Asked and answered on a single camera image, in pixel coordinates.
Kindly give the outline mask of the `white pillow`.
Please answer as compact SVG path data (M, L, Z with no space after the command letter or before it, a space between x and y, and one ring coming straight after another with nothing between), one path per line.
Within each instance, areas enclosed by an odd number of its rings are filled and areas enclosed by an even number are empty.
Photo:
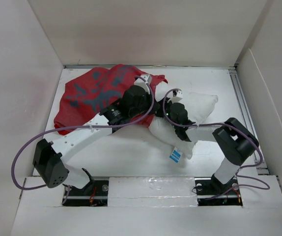
M198 124L207 120L209 115L214 111L215 105L218 102L217 95L209 95L196 92L183 92L183 98L180 103L184 104L188 111L188 118ZM155 116L150 123L149 131L160 141L169 144L182 152L182 155L187 159L191 159L193 148L197 143L197 139L192 142L182 141L175 133L172 125L165 120Z

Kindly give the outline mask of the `red patterned pillowcase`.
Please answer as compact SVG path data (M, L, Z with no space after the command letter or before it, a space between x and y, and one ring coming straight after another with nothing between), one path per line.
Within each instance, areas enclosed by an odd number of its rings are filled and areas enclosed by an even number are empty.
M95 67L65 84L59 112L54 118L56 129L83 125L101 109L121 98L135 77L144 74L132 65L118 64L110 69Z

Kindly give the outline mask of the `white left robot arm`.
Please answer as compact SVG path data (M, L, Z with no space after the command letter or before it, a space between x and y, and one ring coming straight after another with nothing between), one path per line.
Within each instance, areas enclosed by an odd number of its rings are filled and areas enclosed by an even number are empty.
M69 160L85 147L118 129L137 123L159 108L149 85L130 86L123 96L102 109L90 121L53 141L40 140L35 149L33 165L46 187L61 184L76 188L81 194L92 192L94 179L85 169L68 165Z

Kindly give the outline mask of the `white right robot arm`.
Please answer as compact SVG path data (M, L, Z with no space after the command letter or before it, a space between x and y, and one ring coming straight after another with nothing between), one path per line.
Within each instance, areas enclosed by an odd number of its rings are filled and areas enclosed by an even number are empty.
M197 141L215 142L224 154L219 168L211 176L208 187L216 194L227 191L232 186L232 179L242 168L244 162L255 151L259 142L236 118L229 118L224 123L198 125L188 117L185 106L179 102L160 101L156 116L166 121L170 130L168 138L176 137L180 144Z

